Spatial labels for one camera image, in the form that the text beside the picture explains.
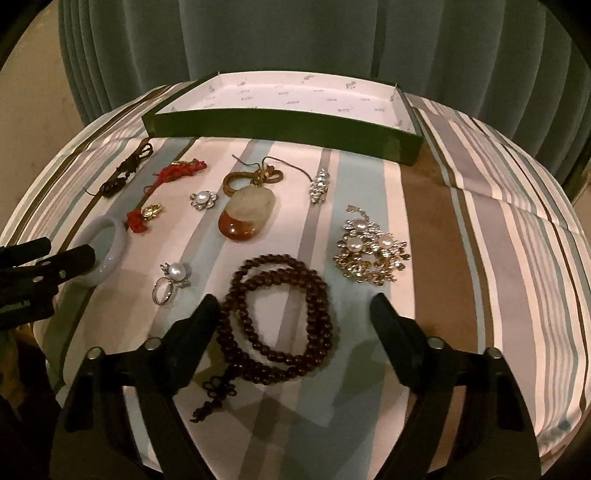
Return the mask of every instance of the brown stone pendant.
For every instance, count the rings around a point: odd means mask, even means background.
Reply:
[[[247,185],[230,198],[217,222],[222,235],[236,242],[259,234],[271,216],[275,195],[265,187]]]

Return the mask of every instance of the black clamp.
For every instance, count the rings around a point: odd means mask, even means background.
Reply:
[[[427,338],[399,316],[383,294],[371,322],[402,385],[417,395],[404,429],[376,480],[537,480],[540,458],[534,428],[515,377],[501,352],[460,352]],[[448,464],[428,473],[454,387],[466,398]]]
[[[173,396],[193,378],[220,318],[213,295],[162,338],[132,352],[88,351],[61,412],[51,453],[52,480],[215,480],[178,414]],[[122,387],[135,387],[163,473],[142,464]]]
[[[51,242],[39,238],[0,247],[0,330],[36,322],[54,314],[53,297],[62,283],[91,270],[95,251],[88,245],[49,255]]]

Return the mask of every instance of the gold brooch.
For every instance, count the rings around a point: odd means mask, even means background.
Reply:
[[[367,281],[381,286],[395,281],[394,272],[404,270],[402,262],[410,259],[410,254],[405,253],[407,243],[395,240],[390,232],[383,232],[359,207],[349,205],[347,211],[358,212],[361,218],[347,220],[343,225],[345,233],[337,242],[341,253],[333,257],[337,268],[345,277],[355,278],[359,283]],[[365,260],[364,255],[374,256],[375,260]]]

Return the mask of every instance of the pearl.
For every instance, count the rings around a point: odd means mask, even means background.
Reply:
[[[168,276],[174,281],[181,281],[187,276],[187,271],[182,264],[173,263],[168,267]]]
[[[353,227],[359,232],[365,232],[368,228],[368,223],[365,220],[355,220]]]
[[[199,192],[197,194],[197,197],[195,198],[195,201],[199,204],[199,205],[203,205],[205,203],[207,203],[209,201],[210,198],[210,194],[209,192],[203,191],[203,192]]]
[[[394,238],[390,233],[385,233],[384,235],[380,235],[378,238],[378,245],[380,248],[392,248],[394,245]]]
[[[361,252],[363,242],[358,237],[351,237],[347,240],[347,250],[353,253]]]

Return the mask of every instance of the white bangle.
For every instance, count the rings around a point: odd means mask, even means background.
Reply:
[[[103,215],[92,220],[84,230],[76,235],[76,238],[72,242],[72,248],[88,244],[99,232],[110,226],[115,229],[115,235],[113,236],[113,242],[108,253],[103,259],[97,258],[95,267],[91,271],[73,280],[78,285],[84,287],[97,286],[99,283],[104,282],[119,264],[119,260],[125,250],[127,235],[123,221],[113,216]]]

